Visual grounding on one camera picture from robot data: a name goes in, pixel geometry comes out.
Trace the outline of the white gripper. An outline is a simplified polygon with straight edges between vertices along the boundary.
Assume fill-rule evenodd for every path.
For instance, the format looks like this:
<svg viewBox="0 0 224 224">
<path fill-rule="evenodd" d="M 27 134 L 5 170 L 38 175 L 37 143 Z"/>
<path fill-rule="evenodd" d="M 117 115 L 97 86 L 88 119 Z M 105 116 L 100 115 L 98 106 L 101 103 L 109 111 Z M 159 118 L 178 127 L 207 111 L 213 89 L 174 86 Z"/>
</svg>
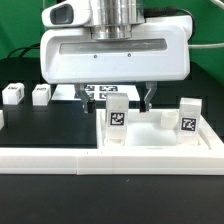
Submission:
<svg viewBox="0 0 224 224">
<path fill-rule="evenodd" d="M 142 0 L 65 0 L 45 9 L 42 22 L 42 76 L 75 84 L 85 113 L 95 112 L 95 100 L 81 83 L 149 81 L 140 88 L 140 111 L 147 112 L 156 81 L 190 72 L 189 15 L 146 18 Z"/>
</svg>

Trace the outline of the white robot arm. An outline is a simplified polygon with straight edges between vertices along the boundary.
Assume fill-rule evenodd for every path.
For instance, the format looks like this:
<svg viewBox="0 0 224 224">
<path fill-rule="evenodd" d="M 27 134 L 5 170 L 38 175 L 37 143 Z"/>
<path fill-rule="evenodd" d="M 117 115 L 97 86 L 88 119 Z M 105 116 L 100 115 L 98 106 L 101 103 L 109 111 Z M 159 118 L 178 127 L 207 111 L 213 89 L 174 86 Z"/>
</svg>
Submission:
<svg viewBox="0 0 224 224">
<path fill-rule="evenodd" d="M 143 0 L 64 0 L 42 12 L 47 28 L 40 42 L 42 77 L 50 84 L 73 84 L 91 113 L 87 84 L 145 82 L 140 98 L 147 111 L 159 81 L 183 80 L 190 73 L 195 34 L 192 14 L 176 7 L 143 7 Z"/>
</svg>

